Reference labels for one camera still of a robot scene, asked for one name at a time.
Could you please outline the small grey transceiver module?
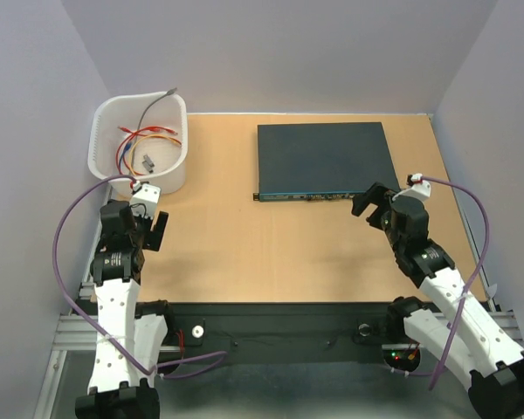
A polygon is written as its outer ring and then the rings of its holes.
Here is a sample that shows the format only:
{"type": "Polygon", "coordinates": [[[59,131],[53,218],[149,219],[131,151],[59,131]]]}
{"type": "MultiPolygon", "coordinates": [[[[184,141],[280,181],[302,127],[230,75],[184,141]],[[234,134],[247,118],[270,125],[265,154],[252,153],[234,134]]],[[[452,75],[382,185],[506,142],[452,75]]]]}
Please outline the small grey transceiver module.
{"type": "Polygon", "coordinates": [[[143,160],[148,164],[148,165],[151,165],[151,166],[154,166],[155,164],[153,163],[153,161],[151,160],[151,158],[148,156],[148,155],[144,155],[143,156],[143,160]]]}

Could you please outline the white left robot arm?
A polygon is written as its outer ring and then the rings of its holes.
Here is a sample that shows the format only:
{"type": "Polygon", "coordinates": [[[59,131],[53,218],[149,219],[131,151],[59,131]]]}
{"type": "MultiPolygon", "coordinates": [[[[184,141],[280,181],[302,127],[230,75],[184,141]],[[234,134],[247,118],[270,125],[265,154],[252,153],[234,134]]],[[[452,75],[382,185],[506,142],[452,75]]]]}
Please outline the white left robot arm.
{"type": "Polygon", "coordinates": [[[138,302],[145,251],[158,251],[169,216],[153,198],[111,200],[100,209],[100,240],[91,263],[98,334],[78,418],[157,418],[156,363],[177,323],[165,300],[138,302]]]}

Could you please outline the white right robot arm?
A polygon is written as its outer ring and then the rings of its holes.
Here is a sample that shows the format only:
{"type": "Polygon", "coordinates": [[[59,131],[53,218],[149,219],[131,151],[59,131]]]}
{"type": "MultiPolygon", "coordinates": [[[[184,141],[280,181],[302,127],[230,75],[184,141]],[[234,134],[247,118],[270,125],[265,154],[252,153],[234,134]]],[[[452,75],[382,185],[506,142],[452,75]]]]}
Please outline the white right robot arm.
{"type": "Polygon", "coordinates": [[[398,298],[389,306],[384,330],[390,340],[413,340],[450,371],[467,391],[482,418],[524,416],[524,348],[513,340],[470,293],[448,253],[429,237],[424,201],[428,180],[413,175],[396,192],[380,182],[353,198],[360,216],[385,233],[400,271],[445,316],[441,322],[419,299],[398,298]]]}

